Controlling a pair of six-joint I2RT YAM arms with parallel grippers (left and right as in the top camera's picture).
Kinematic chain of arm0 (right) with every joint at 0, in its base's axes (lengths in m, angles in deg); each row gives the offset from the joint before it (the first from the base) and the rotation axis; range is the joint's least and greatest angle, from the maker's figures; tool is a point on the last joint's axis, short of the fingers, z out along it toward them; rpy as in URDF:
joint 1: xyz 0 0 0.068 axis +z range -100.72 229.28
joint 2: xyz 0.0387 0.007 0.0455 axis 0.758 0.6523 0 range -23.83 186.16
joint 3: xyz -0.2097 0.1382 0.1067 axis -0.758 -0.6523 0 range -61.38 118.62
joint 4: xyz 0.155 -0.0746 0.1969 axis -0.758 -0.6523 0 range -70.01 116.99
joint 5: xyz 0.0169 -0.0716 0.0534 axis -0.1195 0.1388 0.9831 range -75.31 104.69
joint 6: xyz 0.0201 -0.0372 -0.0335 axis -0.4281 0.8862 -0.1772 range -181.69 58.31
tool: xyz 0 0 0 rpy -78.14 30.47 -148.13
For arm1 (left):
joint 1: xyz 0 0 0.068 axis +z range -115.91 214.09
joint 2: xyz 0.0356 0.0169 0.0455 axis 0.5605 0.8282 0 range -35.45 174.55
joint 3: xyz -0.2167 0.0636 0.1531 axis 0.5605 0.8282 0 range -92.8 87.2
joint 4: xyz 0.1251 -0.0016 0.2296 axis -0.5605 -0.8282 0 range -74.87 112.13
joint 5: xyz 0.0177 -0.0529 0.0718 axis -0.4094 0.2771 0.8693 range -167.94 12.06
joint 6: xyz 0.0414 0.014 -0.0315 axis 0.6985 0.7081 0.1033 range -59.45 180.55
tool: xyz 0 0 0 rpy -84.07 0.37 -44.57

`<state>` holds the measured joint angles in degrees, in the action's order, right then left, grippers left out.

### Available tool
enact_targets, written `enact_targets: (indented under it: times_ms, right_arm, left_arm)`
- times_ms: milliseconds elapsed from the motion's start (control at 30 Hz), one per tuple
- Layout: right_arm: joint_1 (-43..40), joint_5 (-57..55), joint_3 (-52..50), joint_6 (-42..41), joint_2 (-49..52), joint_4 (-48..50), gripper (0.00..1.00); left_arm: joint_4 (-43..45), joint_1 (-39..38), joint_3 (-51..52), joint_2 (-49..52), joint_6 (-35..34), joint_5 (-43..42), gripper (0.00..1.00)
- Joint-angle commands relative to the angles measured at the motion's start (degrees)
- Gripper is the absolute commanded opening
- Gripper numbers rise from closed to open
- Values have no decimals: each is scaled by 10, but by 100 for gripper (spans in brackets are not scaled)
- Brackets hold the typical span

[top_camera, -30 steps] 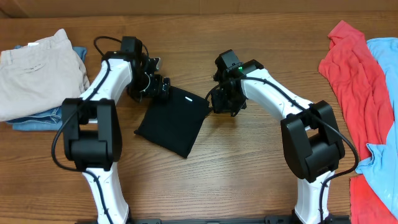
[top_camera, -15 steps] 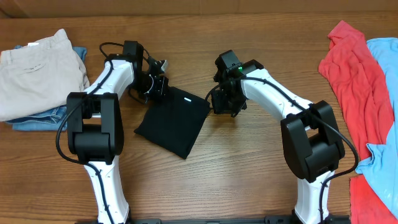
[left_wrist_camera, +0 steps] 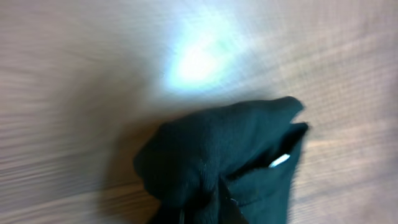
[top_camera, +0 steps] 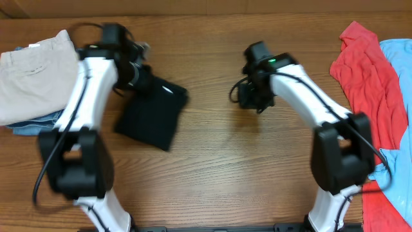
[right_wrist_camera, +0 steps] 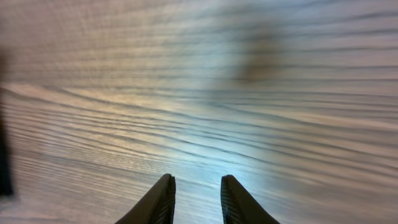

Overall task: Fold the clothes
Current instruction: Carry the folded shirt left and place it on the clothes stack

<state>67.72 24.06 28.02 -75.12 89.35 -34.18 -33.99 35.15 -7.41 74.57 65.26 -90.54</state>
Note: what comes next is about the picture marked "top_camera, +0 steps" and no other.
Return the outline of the black t-shirt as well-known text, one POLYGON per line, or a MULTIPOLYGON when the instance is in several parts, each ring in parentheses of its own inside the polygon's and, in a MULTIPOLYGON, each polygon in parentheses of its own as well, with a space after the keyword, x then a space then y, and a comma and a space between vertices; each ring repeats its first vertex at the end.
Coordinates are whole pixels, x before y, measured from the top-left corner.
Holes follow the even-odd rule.
POLYGON ((144 65, 138 71, 149 83, 127 101, 114 131, 169 151, 179 116, 189 101, 189 92, 177 84, 153 75, 148 65, 144 65))

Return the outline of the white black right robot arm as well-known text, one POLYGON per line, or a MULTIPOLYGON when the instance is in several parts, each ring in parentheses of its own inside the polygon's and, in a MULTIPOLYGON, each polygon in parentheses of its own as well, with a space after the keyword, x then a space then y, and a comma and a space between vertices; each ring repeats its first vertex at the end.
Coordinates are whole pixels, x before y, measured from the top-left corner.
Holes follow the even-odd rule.
POLYGON ((319 187, 315 204, 302 224, 277 224, 275 231, 362 231, 361 224, 345 224, 344 216, 375 169, 368 117, 329 98, 289 53, 272 55, 260 41, 244 56, 245 78, 234 85, 235 102, 262 113, 280 97, 313 131, 310 168, 319 187))

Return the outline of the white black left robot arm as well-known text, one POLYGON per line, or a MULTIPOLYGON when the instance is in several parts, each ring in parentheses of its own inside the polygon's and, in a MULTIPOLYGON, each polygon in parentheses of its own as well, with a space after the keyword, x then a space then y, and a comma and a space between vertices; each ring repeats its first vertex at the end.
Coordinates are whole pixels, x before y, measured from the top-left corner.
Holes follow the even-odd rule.
POLYGON ((121 206, 115 191, 114 163, 100 126, 111 92, 146 94, 153 81, 142 61, 149 45, 137 44, 121 24, 103 23, 100 41, 77 51, 79 72, 69 102, 38 144, 43 159, 32 192, 35 207, 43 177, 51 189, 80 207, 95 231, 136 231, 133 217, 121 206))

